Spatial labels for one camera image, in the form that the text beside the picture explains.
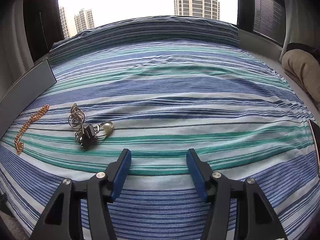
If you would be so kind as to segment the white curtain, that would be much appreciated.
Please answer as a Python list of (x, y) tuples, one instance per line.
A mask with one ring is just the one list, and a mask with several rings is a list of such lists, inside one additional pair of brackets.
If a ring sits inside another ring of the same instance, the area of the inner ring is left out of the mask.
[(308, 0), (284, 0), (286, 31), (281, 61), (289, 43), (319, 46), (319, 15)]
[(23, 0), (15, 0), (1, 14), (1, 95), (33, 65), (24, 28)]

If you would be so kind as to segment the blue striped bed sheet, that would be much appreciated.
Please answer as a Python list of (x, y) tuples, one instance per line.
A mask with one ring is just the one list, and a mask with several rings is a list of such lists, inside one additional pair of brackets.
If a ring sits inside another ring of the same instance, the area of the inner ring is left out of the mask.
[(240, 48), (238, 29), (194, 17), (108, 24), (56, 43), (56, 83), (1, 139), (1, 192), (31, 235), (65, 178), (86, 180), (128, 148), (132, 163), (110, 205), (122, 239), (199, 239), (208, 205), (185, 155), (231, 179), (254, 178), (288, 239), (319, 213), (308, 120), (284, 77)]

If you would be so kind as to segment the dark purple clothing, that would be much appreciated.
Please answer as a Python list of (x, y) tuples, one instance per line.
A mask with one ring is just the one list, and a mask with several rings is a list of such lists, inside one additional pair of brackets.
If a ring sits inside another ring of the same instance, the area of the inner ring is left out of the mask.
[(286, 47), (286, 52), (294, 49), (300, 49), (302, 51), (305, 51), (309, 54), (311, 54), (318, 62), (320, 61), (320, 52), (319, 47), (313, 48), (311, 46), (308, 46), (306, 44), (302, 43), (289, 43)]

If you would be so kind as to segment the left white curtain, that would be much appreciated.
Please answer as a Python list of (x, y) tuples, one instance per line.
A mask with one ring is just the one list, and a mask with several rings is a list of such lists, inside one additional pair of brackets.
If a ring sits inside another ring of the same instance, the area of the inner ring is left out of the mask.
[(15, 0), (1, 14), (1, 95), (33, 65), (24, 28), (23, 0)]

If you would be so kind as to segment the white cardboard box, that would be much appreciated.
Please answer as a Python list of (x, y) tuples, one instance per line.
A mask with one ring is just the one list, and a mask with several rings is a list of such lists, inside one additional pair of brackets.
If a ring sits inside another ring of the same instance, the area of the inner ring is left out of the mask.
[(56, 83), (48, 58), (21, 76), (1, 98), (1, 136), (38, 96)]

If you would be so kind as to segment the smartphone on bed edge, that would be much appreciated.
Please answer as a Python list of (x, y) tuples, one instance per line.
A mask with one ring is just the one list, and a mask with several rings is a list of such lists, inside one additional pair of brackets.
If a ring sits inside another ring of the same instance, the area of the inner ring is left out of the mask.
[(312, 120), (308, 120), (311, 135), (315, 145), (316, 158), (317, 158), (317, 173), (320, 173), (320, 163), (319, 163), (319, 150), (320, 150), (320, 127)]

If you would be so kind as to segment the right white curtain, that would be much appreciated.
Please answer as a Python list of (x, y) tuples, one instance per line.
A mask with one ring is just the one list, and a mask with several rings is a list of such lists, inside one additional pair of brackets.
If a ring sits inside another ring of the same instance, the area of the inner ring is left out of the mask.
[(319, 46), (319, 15), (308, 0), (284, 0), (286, 31), (281, 61), (289, 43)]

